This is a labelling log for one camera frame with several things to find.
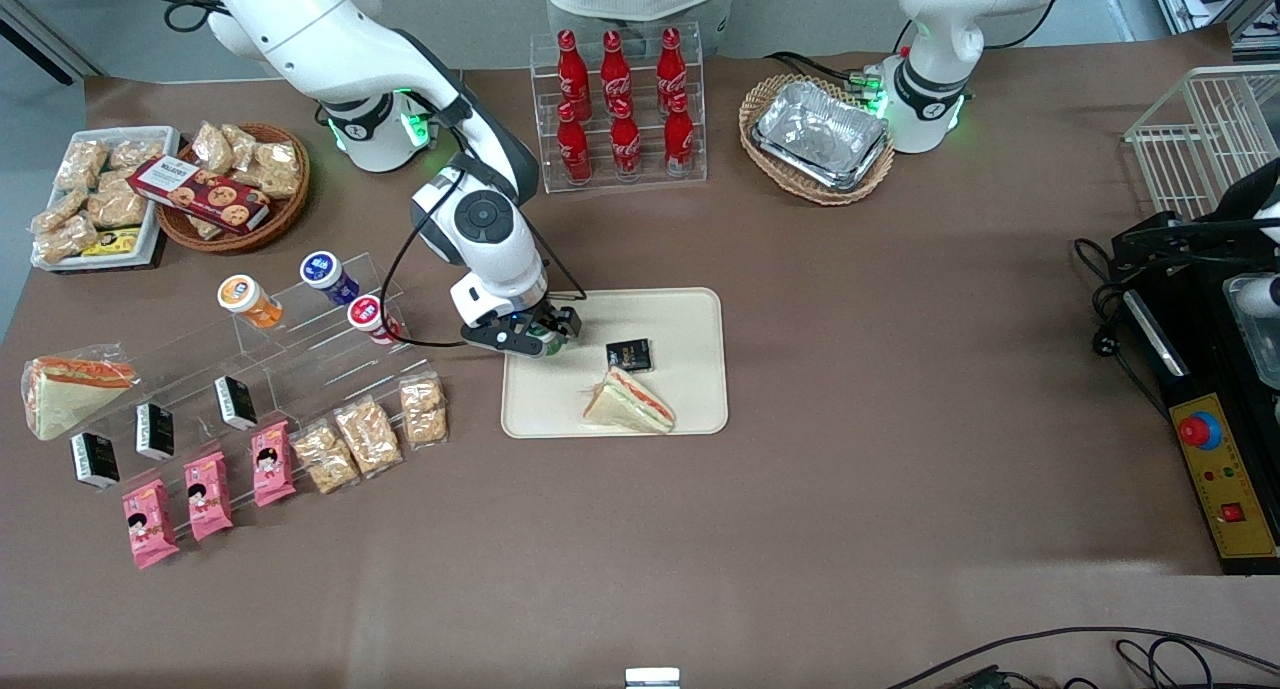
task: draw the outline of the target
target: blue yogurt bottle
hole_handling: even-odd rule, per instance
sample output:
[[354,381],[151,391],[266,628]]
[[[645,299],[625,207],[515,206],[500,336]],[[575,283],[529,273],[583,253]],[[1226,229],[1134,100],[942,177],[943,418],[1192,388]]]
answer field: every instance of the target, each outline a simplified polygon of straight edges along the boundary
[[346,306],[360,296],[360,284],[343,272],[333,252],[311,252],[302,260],[298,274],[308,287],[320,289],[338,306]]

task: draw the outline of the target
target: red glass bottle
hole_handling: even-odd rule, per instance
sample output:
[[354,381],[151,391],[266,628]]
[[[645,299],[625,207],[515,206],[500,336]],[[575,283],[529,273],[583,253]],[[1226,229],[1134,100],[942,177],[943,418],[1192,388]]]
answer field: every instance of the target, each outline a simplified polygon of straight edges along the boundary
[[664,134],[667,138],[667,174],[681,179],[694,168],[694,120],[689,118],[689,96],[680,92],[668,100]]
[[617,100],[631,101],[631,68],[622,56],[622,36],[613,29],[604,33],[600,85],[604,87],[604,106],[612,108]]
[[556,138],[561,146],[561,159],[564,160],[564,169],[568,172],[568,183],[581,187],[591,179],[591,158],[586,150],[586,132],[577,123],[573,102],[562,101],[557,111],[559,113],[561,126],[556,132]]
[[586,63],[577,54],[577,40],[571,29],[561,29],[557,36],[561,47],[559,70],[561,92],[573,105],[577,120],[591,118],[591,90],[586,85]]
[[640,179],[640,128],[631,118],[631,101],[617,100],[609,106],[613,115],[613,129],[609,140],[613,142],[613,166],[618,181],[630,184]]
[[685,91],[685,56],[680,54],[680,29],[662,31],[662,56],[658,56],[658,111],[666,117],[671,97]]

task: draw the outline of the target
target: brown table surface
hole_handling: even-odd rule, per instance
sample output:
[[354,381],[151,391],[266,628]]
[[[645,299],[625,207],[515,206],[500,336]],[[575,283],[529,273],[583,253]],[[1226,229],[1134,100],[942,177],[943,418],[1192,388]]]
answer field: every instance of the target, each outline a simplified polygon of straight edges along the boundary
[[[991,53],[941,149],[899,156],[869,200],[820,210],[737,142],[739,101],[780,68],[713,60],[705,186],[525,210],[588,288],[719,293],[722,433],[513,441],[498,423],[502,359],[435,351],[449,444],[145,572],[118,493],[77,484],[65,443],[23,429],[23,360],[104,341],[142,352],[223,318],[228,274],[283,287],[311,250],[385,265],[428,177],[358,172],[282,82],[92,79],[91,127],[293,129],[312,150],[314,199],[252,256],[173,246],[155,272],[32,273],[0,352],[0,684],[563,688],[675,665],[692,688],[877,686],[1073,624],[1275,657],[1280,579],[1217,575],[1170,430],[1089,352],[1094,282],[1069,257],[1076,234],[1106,241],[1138,218],[1123,131],[1184,70],[1228,61],[1219,32]],[[527,74],[468,82],[532,145]],[[458,274],[425,247],[404,263],[420,334],[456,330]],[[1102,636],[988,658],[1128,683]]]

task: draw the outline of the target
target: red button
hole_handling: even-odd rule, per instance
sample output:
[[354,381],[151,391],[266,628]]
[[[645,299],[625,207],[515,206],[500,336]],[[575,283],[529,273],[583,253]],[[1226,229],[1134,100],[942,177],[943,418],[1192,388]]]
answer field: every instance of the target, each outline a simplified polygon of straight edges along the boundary
[[1178,424],[1178,434],[1193,447],[1203,447],[1212,438],[1208,423],[1198,416],[1188,416]]
[[1222,521],[1228,524],[1244,521],[1244,510],[1240,508],[1240,505],[1222,505]]

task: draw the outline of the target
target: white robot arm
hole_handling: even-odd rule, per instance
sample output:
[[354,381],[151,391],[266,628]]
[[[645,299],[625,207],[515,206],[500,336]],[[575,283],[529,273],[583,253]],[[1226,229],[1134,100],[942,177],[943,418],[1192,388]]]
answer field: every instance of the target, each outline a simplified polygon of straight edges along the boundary
[[428,47],[352,0],[216,1],[227,12],[218,22],[239,28],[224,27],[219,38],[248,37],[284,79],[320,101],[361,168],[396,169],[425,146],[402,126],[412,104],[460,138],[465,152],[413,193],[413,219],[436,255],[471,270],[452,289],[463,339],[543,356],[557,337],[577,334],[576,314],[548,302],[544,264],[517,209],[536,193],[538,161]]
[[893,149],[924,152],[942,143],[984,47],[979,15],[1021,14],[1050,0],[897,0],[915,23],[910,53],[881,65],[884,119]]

